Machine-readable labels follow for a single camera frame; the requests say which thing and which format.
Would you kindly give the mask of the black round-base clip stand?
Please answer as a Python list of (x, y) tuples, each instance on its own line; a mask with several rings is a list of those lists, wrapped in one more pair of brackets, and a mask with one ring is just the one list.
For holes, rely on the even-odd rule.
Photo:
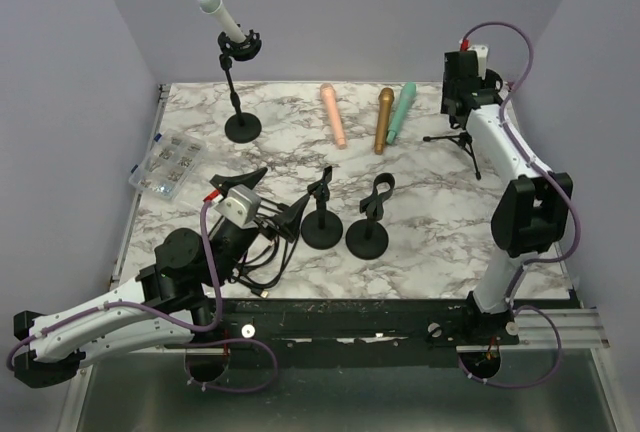
[(307, 187), (309, 196), (315, 199), (316, 209), (303, 219), (301, 235), (304, 242), (316, 250), (333, 248), (343, 234), (342, 221), (334, 212), (327, 209), (332, 172), (332, 166), (325, 167), (321, 179)]

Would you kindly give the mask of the black tripod shock-mount stand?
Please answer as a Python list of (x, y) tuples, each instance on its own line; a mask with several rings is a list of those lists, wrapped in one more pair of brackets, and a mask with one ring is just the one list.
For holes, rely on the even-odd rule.
[(444, 78), (441, 112), (449, 117), (449, 126), (457, 131), (457, 134), (424, 136), (422, 140), (427, 143), (448, 141), (455, 144), (471, 158), (475, 178), (480, 180), (482, 175), (473, 147), (473, 138), (466, 130), (466, 124), (472, 110), (482, 105), (500, 105), (503, 102), (499, 97), (499, 91), (504, 81), (491, 69), (486, 72), (485, 78), (463, 77), (458, 72), (453, 74), (445, 72)]

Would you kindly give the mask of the green microphone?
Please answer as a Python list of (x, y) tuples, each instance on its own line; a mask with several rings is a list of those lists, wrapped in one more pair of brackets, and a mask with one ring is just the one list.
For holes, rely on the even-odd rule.
[(414, 82), (407, 82), (401, 89), (399, 99), (396, 103), (395, 111), (388, 127), (386, 136), (387, 145), (392, 145), (398, 138), (407, 114), (413, 105), (416, 94), (417, 85)]

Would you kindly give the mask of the gold microphone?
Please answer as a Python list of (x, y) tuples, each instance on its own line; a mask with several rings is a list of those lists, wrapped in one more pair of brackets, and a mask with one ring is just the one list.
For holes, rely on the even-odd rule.
[(376, 155), (382, 155), (386, 146), (389, 119), (394, 98), (394, 91), (390, 87), (383, 88), (378, 96), (379, 109), (373, 148)]

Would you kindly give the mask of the black round-base clamp stand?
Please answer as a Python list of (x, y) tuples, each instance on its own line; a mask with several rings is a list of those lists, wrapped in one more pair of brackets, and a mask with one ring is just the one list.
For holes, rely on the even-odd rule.
[(380, 224), (384, 216), (384, 202), (392, 195), (395, 178), (391, 173), (379, 174), (373, 181), (372, 192), (359, 203), (364, 219), (354, 222), (347, 230), (345, 243), (355, 257), (362, 260), (377, 259), (389, 245), (389, 235)]

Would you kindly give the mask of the pink microphone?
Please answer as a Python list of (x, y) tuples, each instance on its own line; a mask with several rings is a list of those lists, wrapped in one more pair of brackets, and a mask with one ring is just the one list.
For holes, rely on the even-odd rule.
[(337, 106), (336, 92), (329, 83), (320, 86), (320, 96), (326, 107), (329, 124), (332, 129), (334, 141), (340, 150), (347, 148), (347, 139), (342, 125), (342, 119)]

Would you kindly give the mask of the white microphone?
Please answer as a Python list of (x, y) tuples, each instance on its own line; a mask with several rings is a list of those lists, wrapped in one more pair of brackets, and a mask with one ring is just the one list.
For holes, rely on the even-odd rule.
[(246, 35), (226, 9), (223, 0), (197, 0), (200, 10), (216, 19), (223, 32), (234, 43), (245, 41)]

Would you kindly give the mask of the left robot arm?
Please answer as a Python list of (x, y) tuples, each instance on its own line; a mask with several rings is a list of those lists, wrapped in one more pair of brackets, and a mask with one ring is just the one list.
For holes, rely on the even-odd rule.
[(17, 344), (6, 367), (30, 388), (71, 380), (78, 371), (118, 353), (175, 345), (232, 344), (222, 332), (226, 284), (240, 283), (258, 237), (295, 243), (310, 199), (292, 204), (256, 193), (265, 168), (236, 176), (214, 175), (199, 228), (178, 228), (156, 247), (155, 261), (109, 292), (79, 306), (13, 318)]

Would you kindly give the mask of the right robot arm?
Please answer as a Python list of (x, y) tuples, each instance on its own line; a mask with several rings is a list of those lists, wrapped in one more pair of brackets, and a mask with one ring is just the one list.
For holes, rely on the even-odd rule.
[(526, 267), (564, 235), (573, 190), (568, 174), (536, 163), (514, 129), (499, 95), (502, 79), (487, 68), (487, 57), (485, 46), (445, 53), (441, 100), (455, 132), (450, 142), (469, 156), (481, 152), (505, 186), (490, 221), (495, 249), (459, 322), (462, 336), (474, 344), (511, 320), (511, 301)]

